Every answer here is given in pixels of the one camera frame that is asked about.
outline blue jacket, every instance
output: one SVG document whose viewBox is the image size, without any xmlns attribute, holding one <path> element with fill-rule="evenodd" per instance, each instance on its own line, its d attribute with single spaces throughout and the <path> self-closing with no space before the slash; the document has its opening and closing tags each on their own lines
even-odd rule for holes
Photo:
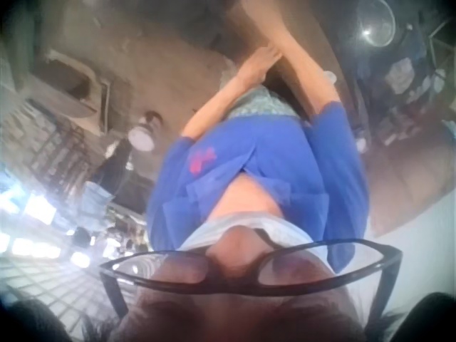
<svg viewBox="0 0 456 342">
<path fill-rule="evenodd" d="M 168 152 L 147 208 L 155 250 L 178 249 L 206 220 L 229 183 L 246 172 L 284 218 L 314 241 L 361 238 L 368 187 L 345 110 L 327 105 L 305 126 L 298 118 L 257 115 L 220 123 L 203 138 L 180 138 Z M 351 247 L 329 249 L 337 271 Z"/>
</svg>

